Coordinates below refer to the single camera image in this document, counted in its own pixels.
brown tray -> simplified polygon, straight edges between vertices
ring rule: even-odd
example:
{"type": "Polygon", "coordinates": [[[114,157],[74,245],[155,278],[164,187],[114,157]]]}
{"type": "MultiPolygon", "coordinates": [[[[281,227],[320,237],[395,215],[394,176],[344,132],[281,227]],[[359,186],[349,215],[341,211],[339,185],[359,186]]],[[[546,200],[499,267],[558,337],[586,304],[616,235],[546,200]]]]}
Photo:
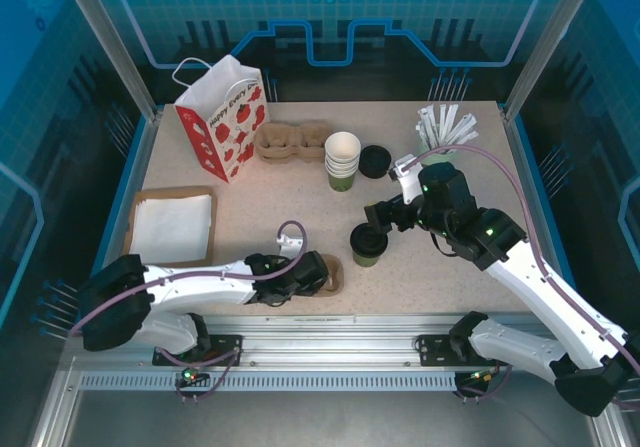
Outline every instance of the brown tray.
{"type": "Polygon", "coordinates": [[[207,240],[207,253],[205,257],[185,262],[154,263],[154,265],[158,265],[160,267],[209,267],[213,265],[213,237],[216,228],[216,211],[218,201],[213,193],[213,189],[209,186],[171,187],[166,189],[150,189],[136,192],[133,205],[129,211],[129,223],[127,225],[127,233],[124,237],[122,254],[128,254],[131,250],[136,209],[140,202],[147,199],[185,199],[187,197],[196,197],[199,195],[211,196],[211,223],[209,227],[209,238],[207,240]]]}
{"type": "Polygon", "coordinates": [[[324,143],[333,133],[324,122],[300,126],[267,122],[254,138],[256,154],[264,162],[285,164],[299,158],[305,162],[324,161],[324,143]]]}
{"type": "Polygon", "coordinates": [[[342,262],[333,255],[320,255],[329,269],[329,280],[326,284],[320,287],[320,290],[318,290],[314,297],[333,297],[334,295],[338,295],[344,288],[344,270],[342,268],[342,262]]]}

black bracket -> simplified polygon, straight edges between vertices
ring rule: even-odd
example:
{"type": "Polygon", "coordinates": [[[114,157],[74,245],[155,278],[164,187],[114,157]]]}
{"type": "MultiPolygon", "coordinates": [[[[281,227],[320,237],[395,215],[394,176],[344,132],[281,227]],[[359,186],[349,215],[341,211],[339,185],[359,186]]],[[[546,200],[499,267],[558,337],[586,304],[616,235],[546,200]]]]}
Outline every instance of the black bracket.
{"type": "Polygon", "coordinates": [[[449,335],[419,335],[415,348],[420,355],[422,367],[491,367],[495,360],[487,360],[475,354],[465,361],[451,347],[449,335]]]}
{"type": "MultiPolygon", "coordinates": [[[[240,357],[242,356],[242,336],[241,335],[210,335],[209,340],[211,347],[202,355],[198,360],[199,362],[206,362],[209,359],[220,357],[232,350],[238,349],[238,355],[236,356],[233,366],[240,365],[240,357]]],[[[177,355],[177,359],[183,362],[191,362],[188,359],[188,352],[182,355],[177,355]]],[[[153,352],[153,359],[151,363],[157,367],[175,367],[175,365],[160,354],[157,350],[153,352]]],[[[207,367],[226,367],[229,365],[229,358],[216,362],[215,364],[208,365],[207,367]]]]}

speckled tabletop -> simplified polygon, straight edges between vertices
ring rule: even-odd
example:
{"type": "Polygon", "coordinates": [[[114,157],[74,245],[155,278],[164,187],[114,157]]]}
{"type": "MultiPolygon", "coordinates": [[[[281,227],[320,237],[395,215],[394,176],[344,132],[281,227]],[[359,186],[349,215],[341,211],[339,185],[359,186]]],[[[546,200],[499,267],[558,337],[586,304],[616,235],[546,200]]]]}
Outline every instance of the speckled tabletop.
{"type": "MultiPolygon", "coordinates": [[[[416,153],[417,110],[425,102],[327,102],[269,104],[272,121],[299,124],[323,120],[334,131],[357,135],[363,146],[379,144],[394,159],[416,153]]],[[[472,113],[480,136],[471,145],[485,148],[515,172],[495,102],[461,102],[459,116],[472,113]]],[[[488,160],[459,152],[454,165],[467,177],[479,206],[496,207],[524,225],[518,199],[508,181],[488,160]]],[[[322,163],[295,160],[267,165],[249,161],[227,185],[198,164],[175,109],[167,105],[153,147],[144,188],[212,185],[218,196],[215,264],[249,254],[277,253],[276,229],[287,219],[302,222],[310,249],[333,254],[344,265],[345,288],[335,297],[297,297],[274,309],[265,305],[211,306],[211,314],[324,315],[417,314],[526,311],[506,287],[460,259],[442,256],[427,233],[413,229],[389,234],[389,247],[374,267],[357,266],[349,234],[365,222],[363,207],[400,193],[387,177],[371,180],[357,174],[345,193],[331,190],[322,163]]]]}

glass panel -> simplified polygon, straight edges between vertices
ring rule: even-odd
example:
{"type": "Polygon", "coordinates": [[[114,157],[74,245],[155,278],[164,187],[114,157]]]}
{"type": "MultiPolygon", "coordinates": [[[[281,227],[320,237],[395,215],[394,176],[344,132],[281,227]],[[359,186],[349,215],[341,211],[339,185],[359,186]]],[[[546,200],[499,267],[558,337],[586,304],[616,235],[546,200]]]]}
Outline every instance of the glass panel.
{"type": "Polygon", "coordinates": [[[585,0],[521,112],[576,286],[627,330],[640,327],[638,18],[637,0],[585,0]]]}
{"type": "Polygon", "coordinates": [[[228,53],[280,101],[505,100],[557,1],[103,0],[158,103],[228,53]]]}
{"type": "Polygon", "coordinates": [[[29,445],[74,318],[56,281],[91,272],[140,115],[73,0],[0,0],[0,12],[0,431],[12,446],[29,445]]]}

paper bag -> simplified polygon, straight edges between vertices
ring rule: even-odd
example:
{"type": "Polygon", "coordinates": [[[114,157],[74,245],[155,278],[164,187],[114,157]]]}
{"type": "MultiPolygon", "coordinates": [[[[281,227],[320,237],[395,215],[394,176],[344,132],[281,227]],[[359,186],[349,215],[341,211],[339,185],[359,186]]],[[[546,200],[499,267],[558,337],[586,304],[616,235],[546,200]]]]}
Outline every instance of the paper bag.
{"type": "Polygon", "coordinates": [[[263,123],[269,122],[267,98],[260,69],[247,67],[230,55],[214,64],[176,100],[175,107],[200,165],[231,182],[242,164],[253,157],[253,137],[263,123]]]}

